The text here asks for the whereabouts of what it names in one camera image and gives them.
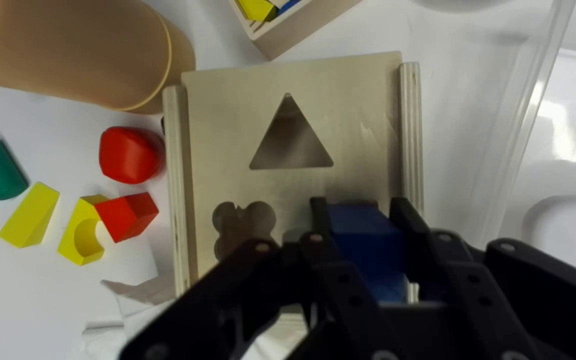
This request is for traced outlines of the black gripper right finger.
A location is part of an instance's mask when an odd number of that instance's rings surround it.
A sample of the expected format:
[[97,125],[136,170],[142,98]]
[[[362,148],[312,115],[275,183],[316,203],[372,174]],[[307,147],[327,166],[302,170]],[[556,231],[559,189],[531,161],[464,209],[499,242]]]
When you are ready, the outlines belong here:
[[576,267],[512,239],[475,251],[403,199],[390,223],[420,287],[415,304],[388,310],[408,360],[576,360]]

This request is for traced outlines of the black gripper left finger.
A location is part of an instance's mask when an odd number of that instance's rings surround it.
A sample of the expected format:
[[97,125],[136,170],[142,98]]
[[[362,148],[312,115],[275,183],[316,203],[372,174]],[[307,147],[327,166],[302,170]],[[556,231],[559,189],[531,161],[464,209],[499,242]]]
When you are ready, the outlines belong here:
[[238,360],[286,307],[300,307],[305,339],[289,360],[402,360],[369,289],[341,244],[362,249],[393,228],[373,205],[309,203],[296,242],[244,242],[120,350],[120,360]]

